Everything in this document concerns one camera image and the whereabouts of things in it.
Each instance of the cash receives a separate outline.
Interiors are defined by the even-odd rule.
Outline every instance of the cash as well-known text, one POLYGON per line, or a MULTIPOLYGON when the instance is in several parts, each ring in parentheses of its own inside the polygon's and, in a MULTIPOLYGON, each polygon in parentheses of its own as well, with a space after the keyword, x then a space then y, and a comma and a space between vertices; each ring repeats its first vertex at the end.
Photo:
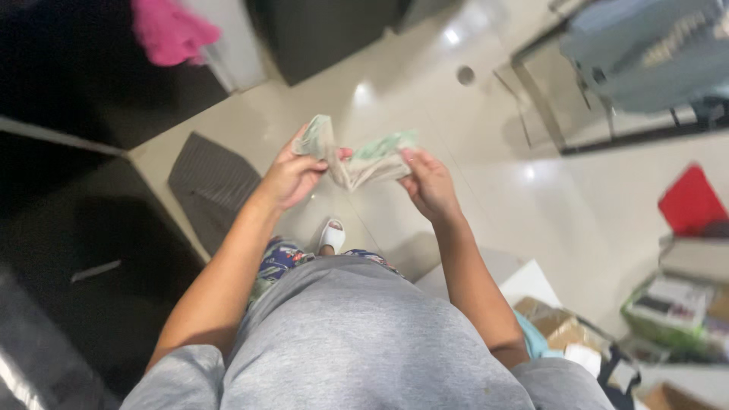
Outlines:
POLYGON ((292 151, 326 160, 334 182, 347 192, 354 192, 365 182, 409 175, 410 167, 402 160, 400 150, 414 149, 417 139, 416 131, 392 133, 354 150, 351 158, 340 160, 340 146, 335 141, 332 119, 328 115, 317 115, 304 134, 294 140, 292 151))

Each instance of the grey mat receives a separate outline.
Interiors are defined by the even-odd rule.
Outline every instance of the grey mat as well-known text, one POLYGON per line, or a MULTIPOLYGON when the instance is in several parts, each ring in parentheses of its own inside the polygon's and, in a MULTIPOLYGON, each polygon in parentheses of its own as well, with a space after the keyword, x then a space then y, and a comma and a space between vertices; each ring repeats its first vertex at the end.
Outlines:
POLYGON ((261 182, 243 157, 197 133, 187 138, 168 184, 210 256, 261 182))

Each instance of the pajama pants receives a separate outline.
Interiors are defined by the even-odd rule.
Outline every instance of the pajama pants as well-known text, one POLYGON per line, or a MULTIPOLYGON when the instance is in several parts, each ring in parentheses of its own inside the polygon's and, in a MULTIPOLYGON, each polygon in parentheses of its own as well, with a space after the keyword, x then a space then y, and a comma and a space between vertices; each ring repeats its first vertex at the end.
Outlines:
MULTIPOLYGON (((389 271, 402 276, 400 272, 380 255, 366 250, 349 250, 342 255, 359 256, 366 258, 372 262, 377 262, 387 268, 389 271)), ((304 263, 311 262, 314 259, 321 258, 313 253, 304 253, 292 241, 276 236, 272 238, 266 246, 263 253, 263 261, 258 268, 256 282, 251 290, 251 296, 248 299, 248 307, 250 307, 263 293, 273 286, 286 272, 304 263)))

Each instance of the hand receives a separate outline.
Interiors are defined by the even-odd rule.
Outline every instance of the hand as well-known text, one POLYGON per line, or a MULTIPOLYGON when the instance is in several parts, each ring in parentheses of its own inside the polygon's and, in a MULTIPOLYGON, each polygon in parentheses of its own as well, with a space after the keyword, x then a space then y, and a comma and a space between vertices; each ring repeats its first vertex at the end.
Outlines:
POLYGON ((435 224, 462 215, 448 169, 427 151, 402 150, 402 159, 413 173, 401 178, 418 211, 435 224))
MULTIPOLYGON (((258 187, 258 190, 273 199, 281 211, 301 201, 319 182, 328 168, 325 160, 317 160, 311 155, 296 155, 291 151, 292 142, 304 134, 307 126, 308 124, 304 124, 281 148, 258 187)), ((340 148, 339 158, 341 160, 351 156, 350 148, 340 148)))

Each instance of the glossy floor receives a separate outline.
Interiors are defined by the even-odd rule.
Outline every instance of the glossy floor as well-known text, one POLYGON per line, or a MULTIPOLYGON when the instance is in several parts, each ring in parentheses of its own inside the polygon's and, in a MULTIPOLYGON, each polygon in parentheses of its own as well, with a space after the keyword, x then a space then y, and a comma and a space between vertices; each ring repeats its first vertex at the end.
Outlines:
MULTIPOLYGON (((451 170, 481 247, 536 258, 558 297, 606 330, 623 327, 620 303, 655 267, 669 229, 656 202, 692 160, 729 193, 729 139, 708 136, 575 158, 560 158, 492 70, 551 19, 546 1, 467 1, 404 34, 385 35, 293 87, 271 80, 206 110, 137 147, 139 171, 197 249, 189 222, 166 181, 191 131, 244 156, 265 173, 281 145, 315 114, 331 115, 343 145, 416 129, 423 147, 451 170), (475 81, 456 80, 462 65, 475 81), (530 130, 532 147, 523 129, 530 130)), ((345 248, 380 252, 418 277, 438 264, 432 228, 395 182, 347 193, 324 178, 289 211, 277 233, 311 246, 330 215, 347 233, 345 248)))

